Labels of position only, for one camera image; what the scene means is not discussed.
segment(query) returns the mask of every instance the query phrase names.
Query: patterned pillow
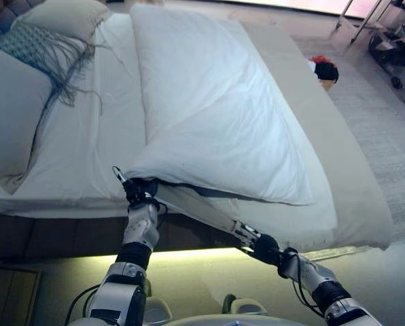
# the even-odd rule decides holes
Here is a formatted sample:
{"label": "patterned pillow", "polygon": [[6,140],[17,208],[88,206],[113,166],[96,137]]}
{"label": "patterned pillow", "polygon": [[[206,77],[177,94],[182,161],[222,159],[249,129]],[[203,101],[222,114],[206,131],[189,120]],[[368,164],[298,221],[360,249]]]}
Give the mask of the patterned pillow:
{"label": "patterned pillow", "polygon": [[94,54],[94,46],[85,41],[25,22],[17,22],[0,36],[0,50],[45,73],[52,82],[53,96],[71,106],[76,89],[69,85],[69,78]]}

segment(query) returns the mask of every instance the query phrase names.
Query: red object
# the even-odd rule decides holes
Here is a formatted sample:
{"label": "red object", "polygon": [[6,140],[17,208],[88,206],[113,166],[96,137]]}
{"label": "red object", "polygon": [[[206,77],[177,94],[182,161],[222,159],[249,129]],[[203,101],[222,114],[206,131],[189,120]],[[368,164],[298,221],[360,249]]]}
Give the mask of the red object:
{"label": "red object", "polygon": [[314,63],[322,63],[322,62],[326,62],[326,63],[332,63],[334,65],[334,67],[337,67],[335,63],[333,63],[330,59],[328,59],[325,56],[314,56],[310,59],[311,61],[313,61]]}

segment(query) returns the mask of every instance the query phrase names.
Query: carpet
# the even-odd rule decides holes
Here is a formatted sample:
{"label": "carpet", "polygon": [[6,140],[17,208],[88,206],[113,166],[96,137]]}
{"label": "carpet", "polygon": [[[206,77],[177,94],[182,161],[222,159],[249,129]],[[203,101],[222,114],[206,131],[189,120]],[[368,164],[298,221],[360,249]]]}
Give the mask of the carpet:
{"label": "carpet", "polygon": [[329,95],[367,157],[393,218],[393,242],[405,241],[405,121],[327,39],[294,41],[310,58],[324,54],[340,79]]}

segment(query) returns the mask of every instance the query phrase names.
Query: white bedsheet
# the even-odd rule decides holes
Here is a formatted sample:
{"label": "white bedsheet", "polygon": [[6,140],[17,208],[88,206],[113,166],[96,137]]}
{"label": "white bedsheet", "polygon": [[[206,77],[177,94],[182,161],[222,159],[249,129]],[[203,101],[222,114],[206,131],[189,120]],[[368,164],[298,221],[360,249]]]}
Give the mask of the white bedsheet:
{"label": "white bedsheet", "polygon": [[126,201],[112,165],[128,166],[145,145],[144,112],[128,14],[114,14],[93,37],[94,61],[72,83],[93,93],[75,107],[56,101],[41,136],[39,156],[14,195],[0,187],[0,213],[26,217],[123,216]]}

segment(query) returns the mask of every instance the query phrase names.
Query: white duvet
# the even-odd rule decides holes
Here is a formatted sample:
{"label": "white duvet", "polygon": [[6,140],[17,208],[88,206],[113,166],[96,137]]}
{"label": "white duvet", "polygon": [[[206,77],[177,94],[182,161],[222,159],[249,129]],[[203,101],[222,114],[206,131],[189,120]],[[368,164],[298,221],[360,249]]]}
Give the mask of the white duvet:
{"label": "white duvet", "polygon": [[310,204],[306,170],[258,63],[216,21],[135,5],[147,145],[128,177]]}

